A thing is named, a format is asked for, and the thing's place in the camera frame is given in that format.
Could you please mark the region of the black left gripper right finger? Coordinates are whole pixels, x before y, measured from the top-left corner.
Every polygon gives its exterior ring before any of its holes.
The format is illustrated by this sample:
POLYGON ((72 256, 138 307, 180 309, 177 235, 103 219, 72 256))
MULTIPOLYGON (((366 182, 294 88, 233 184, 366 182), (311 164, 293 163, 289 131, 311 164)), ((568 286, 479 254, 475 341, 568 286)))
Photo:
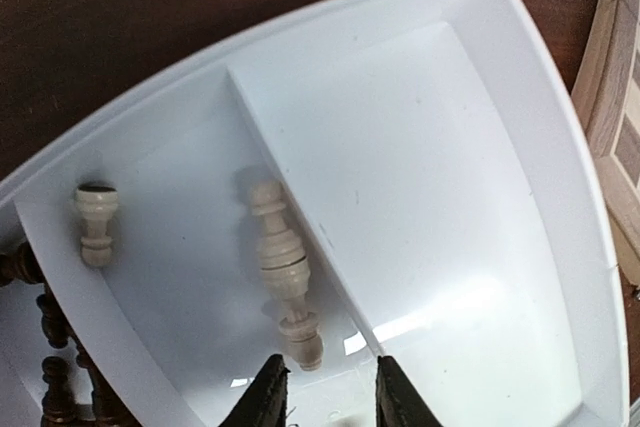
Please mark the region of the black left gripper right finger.
POLYGON ((442 427, 392 356, 377 358, 376 425, 442 427))

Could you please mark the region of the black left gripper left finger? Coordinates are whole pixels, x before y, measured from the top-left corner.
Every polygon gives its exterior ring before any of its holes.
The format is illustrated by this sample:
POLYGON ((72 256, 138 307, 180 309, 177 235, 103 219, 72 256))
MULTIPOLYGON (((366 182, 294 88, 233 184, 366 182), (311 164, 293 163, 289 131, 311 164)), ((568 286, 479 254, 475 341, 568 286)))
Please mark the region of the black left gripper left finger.
POLYGON ((222 427, 285 427, 288 374, 281 354, 271 355, 222 422, 222 427))

